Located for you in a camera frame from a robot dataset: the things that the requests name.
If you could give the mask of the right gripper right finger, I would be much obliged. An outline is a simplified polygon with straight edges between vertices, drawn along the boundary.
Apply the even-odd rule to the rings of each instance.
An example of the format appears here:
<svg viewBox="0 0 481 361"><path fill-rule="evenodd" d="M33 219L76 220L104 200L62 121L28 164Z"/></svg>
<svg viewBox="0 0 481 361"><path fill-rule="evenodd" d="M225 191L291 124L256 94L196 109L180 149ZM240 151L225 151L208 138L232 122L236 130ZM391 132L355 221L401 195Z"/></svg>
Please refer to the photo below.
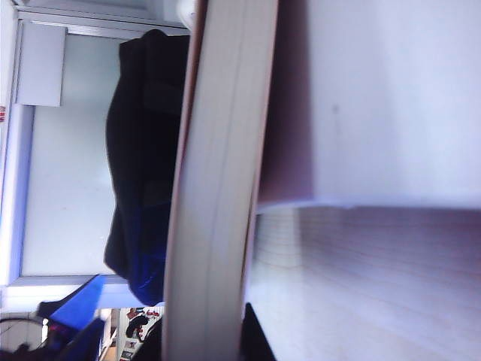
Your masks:
<svg viewBox="0 0 481 361"><path fill-rule="evenodd" d="M242 323L242 360L277 360L250 302L245 305Z"/></svg>

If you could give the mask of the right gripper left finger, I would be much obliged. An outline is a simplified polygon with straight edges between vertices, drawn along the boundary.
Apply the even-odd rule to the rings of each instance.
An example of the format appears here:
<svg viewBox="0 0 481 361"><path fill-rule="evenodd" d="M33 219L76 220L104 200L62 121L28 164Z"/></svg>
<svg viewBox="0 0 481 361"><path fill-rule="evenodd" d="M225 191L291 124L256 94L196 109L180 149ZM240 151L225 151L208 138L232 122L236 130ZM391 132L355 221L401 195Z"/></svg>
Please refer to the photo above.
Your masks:
<svg viewBox="0 0 481 361"><path fill-rule="evenodd" d="M162 359L162 328L156 327L150 330L133 361L160 361Z"/></svg>

